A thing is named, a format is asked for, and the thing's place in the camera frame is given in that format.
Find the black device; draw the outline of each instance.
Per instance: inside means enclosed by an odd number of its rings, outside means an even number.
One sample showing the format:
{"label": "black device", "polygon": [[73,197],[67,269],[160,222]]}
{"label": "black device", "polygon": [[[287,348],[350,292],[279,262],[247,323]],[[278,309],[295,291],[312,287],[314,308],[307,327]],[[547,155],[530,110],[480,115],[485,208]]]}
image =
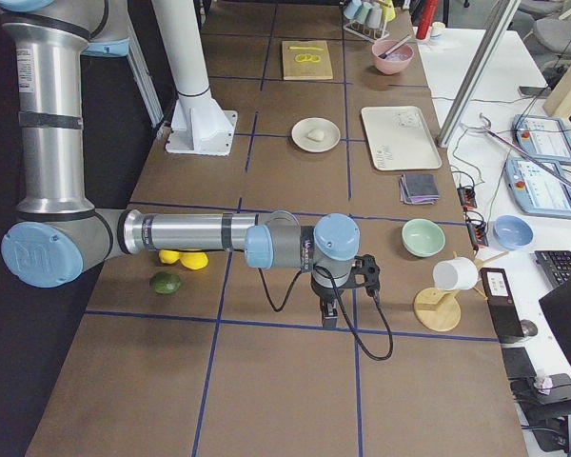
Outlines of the black device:
{"label": "black device", "polygon": [[536,250],[535,257],[553,288],[571,277],[570,250]]}
{"label": "black device", "polygon": [[524,338],[521,320],[503,268],[481,268],[482,286],[495,333],[501,343],[510,344]]}
{"label": "black device", "polygon": [[518,92],[524,97],[547,98],[552,93],[552,90],[549,87],[518,86]]}
{"label": "black device", "polygon": [[[571,366],[571,278],[540,299],[541,311]],[[542,450],[567,450],[567,416],[571,415],[571,379],[566,375],[552,376],[555,386],[546,398],[532,387],[531,380],[516,380],[512,392],[520,398],[520,405],[532,427],[554,430],[533,433]]]}

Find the stack of coasters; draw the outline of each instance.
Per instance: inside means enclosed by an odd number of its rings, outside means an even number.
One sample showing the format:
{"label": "stack of coasters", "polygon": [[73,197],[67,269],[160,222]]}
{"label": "stack of coasters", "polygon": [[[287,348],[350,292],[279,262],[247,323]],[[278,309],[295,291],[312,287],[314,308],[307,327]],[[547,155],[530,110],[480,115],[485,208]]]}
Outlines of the stack of coasters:
{"label": "stack of coasters", "polygon": [[400,200],[407,205],[433,205],[439,198],[433,174],[404,173],[400,178]]}

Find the blue bowl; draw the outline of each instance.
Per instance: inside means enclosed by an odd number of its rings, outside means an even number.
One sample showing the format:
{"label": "blue bowl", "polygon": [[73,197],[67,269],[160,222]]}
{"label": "blue bowl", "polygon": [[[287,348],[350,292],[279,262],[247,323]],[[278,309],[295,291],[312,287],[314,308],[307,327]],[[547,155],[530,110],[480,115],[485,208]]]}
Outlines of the blue bowl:
{"label": "blue bowl", "polygon": [[516,250],[533,241],[533,230],[516,216],[500,216],[493,223],[495,239],[508,250]]}

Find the white tray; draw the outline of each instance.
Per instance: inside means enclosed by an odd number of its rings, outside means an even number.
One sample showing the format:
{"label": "white tray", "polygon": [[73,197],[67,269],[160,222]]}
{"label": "white tray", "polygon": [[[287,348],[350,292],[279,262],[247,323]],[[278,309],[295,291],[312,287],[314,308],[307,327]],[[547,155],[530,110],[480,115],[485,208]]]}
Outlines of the white tray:
{"label": "white tray", "polygon": [[438,169],[442,164],[419,108],[366,107],[362,120],[376,169]]}

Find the gray chair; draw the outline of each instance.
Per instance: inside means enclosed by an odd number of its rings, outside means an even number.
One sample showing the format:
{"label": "gray chair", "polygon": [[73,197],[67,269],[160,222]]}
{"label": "gray chair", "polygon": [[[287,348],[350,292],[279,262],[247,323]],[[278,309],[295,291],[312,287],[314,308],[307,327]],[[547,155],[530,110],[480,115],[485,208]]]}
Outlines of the gray chair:
{"label": "gray chair", "polygon": [[562,65],[571,63],[571,15],[565,18],[546,17],[536,21],[530,35],[535,36],[538,43],[556,54],[558,60],[546,62],[541,66],[545,70],[557,62]]}
{"label": "gray chair", "polygon": [[561,12],[562,2],[554,0],[521,0],[518,11],[526,12],[536,21]]}

